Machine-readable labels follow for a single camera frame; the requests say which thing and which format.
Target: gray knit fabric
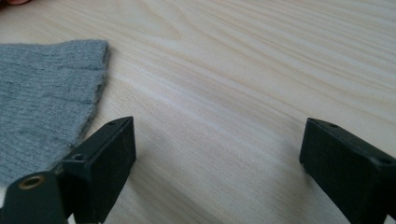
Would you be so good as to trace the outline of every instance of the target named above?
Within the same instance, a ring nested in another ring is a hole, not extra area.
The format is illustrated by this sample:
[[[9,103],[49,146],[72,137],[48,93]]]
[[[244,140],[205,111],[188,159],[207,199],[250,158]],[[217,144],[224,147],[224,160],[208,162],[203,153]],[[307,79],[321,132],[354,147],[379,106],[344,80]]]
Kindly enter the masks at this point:
[[[104,86],[106,41],[0,45],[0,185],[77,145]]]

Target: tabletop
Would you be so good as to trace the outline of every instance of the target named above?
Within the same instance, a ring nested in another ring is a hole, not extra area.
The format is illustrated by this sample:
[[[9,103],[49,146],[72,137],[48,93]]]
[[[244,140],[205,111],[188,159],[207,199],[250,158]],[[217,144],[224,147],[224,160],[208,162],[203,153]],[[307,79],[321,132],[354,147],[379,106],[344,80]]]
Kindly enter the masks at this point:
[[[0,43],[72,39],[110,44],[88,135],[134,116],[137,161],[106,223],[348,223],[298,161],[307,118],[396,157],[395,1],[0,7]]]

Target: ribbed fabric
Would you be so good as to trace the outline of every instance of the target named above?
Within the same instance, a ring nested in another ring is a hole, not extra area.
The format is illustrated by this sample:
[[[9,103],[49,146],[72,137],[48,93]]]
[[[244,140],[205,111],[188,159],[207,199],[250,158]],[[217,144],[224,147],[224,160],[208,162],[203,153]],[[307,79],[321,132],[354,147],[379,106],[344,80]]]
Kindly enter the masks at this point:
[[[0,45],[0,185],[76,146],[104,87],[106,41]]]

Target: gray cloth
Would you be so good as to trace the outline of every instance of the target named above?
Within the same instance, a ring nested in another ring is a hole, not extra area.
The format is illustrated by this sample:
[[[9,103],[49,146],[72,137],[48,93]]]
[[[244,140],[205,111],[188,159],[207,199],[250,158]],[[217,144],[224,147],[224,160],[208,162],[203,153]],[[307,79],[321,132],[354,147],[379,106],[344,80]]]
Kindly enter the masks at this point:
[[[108,44],[0,45],[0,185],[49,169],[94,115]]]

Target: wood grain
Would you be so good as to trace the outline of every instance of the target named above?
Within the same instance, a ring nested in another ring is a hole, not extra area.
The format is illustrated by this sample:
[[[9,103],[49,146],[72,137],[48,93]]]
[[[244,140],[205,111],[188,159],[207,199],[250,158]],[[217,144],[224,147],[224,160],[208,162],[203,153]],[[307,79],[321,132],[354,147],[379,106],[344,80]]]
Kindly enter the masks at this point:
[[[134,116],[138,159],[107,223],[347,223],[304,173],[306,118],[396,157],[396,2],[35,0],[0,43],[101,38],[90,133]]]

